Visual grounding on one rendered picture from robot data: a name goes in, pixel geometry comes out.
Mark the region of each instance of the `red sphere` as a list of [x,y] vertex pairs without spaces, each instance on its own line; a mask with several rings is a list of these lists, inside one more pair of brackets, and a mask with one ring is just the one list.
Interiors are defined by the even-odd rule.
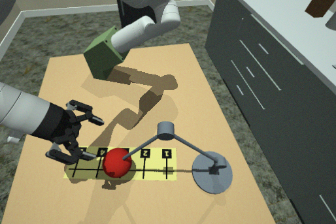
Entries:
[[103,169],[107,176],[111,178],[121,178],[131,168],[132,158],[128,157],[125,161],[122,158],[128,154],[128,151],[121,148],[115,148],[106,153],[103,160]]

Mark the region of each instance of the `green box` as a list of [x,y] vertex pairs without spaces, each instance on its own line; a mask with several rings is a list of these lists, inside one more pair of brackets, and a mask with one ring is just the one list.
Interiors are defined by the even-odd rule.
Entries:
[[117,32],[115,26],[92,41],[84,57],[95,79],[106,80],[113,68],[124,62],[128,52],[118,53],[112,46],[111,37]]

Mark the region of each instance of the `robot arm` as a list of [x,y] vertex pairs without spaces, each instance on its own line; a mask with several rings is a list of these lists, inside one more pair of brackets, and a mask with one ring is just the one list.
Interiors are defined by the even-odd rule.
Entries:
[[[122,0],[134,8],[151,6],[157,23],[144,16],[115,33],[111,43],[119,52],[126,52],[143,42],[162,35],[180,25],[180,16],[174,0]],[[15,0],[0,0],[0,25],[8,16]],[[71,111],[78,109],[84,116],[76,117]],[[81,127],[80,122],[102,125],[104,122],[92,114],[92,107],[71,101],[67,110],[49,103],[44,99],[30,95],[0,82],[0,125],[13,131],[8,141],[18,142],[24,134],[33,135],[53,142],[46,156],[62,163],[76,163],[78,159],[90,160],[95,155],[79,149],[76,137]],[[65,155],[58,148],[64,144],[71,156]]]

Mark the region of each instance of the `gray floor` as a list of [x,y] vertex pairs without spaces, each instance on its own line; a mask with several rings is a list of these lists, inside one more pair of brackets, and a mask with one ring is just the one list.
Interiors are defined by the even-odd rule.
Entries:
[[[139,47],[190,44],[274,220],[278,224],[301,223],[204,48],[212,11],[208,6],[180,7],[179,11],[179,28]],[[94,38],[114,25],[121,29],[118,12],[26,18],[0,61],[0,82],[38,95],[50,57],[82,54]],[[8,134],[9,130],[0,126],[0,221],[25,139],[8,144]]]

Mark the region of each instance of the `white baseboard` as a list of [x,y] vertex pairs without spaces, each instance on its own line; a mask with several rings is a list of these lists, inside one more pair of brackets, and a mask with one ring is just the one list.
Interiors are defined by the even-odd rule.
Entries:
[[[181,0],[181,1],[176,1],[176,3],[177,3],[177,7],[207,5],[212,11],[214,11],[214,4],[212,3],[211,0]],[[11,44],[19,28],[23,24],[25,18],[32,18],[36,16],[57,16],[57,15],[117,11],[117,10],[118,10],[118,5],[115,4],[115,5],[97,5],[97,6],[70,7],[70,8],[48,8],[44,10],[21,11],[18,17],[15,19],[12,26],[10,27],[9,31],[7,32],[5,38],[0,43],[0,61],[2,60],[4,54],[6,53],[9,45]]]

